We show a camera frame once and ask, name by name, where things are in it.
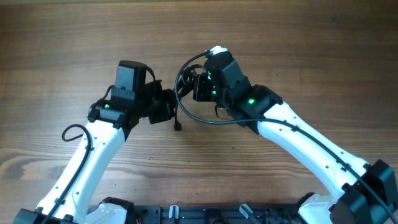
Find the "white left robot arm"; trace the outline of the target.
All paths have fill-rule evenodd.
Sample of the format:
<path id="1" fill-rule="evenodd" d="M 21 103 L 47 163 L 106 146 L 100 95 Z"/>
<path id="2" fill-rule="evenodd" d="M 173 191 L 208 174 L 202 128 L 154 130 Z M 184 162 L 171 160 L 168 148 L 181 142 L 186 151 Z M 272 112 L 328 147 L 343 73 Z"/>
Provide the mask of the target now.
<path id="1" fill-rule="evenodd" d="M 122 60 L 116 81 L 104 97 L 93 103 L 70 162 L 35 210 L 21 209 L 14 223 L 86 223 L 94 192 L 114 155 L 141 118 L 152 124 L 175 115 L 175 96 L 163 89 L 153 70 L 144 63 Z"/>

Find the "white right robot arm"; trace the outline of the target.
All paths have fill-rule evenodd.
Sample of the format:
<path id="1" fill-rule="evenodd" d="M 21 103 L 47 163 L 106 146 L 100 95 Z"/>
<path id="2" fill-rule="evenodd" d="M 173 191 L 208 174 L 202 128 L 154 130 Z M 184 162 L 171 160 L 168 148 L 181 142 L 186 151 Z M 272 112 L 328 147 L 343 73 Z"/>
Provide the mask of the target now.
<path id="1" fill-rule="evenodd" d="M 228 124 L 248 127 L 276 143 L 313 173 L 328 190 L 298 204 L 302 223 L 396 222 L 397 183 L 382 160 L 369 164 L 346 152 L 300 118 L 279 95 L 252 85 L 225 48 L 204 52 L 203 73 L 194 80 L 195 99 L 226 109 Z"/>

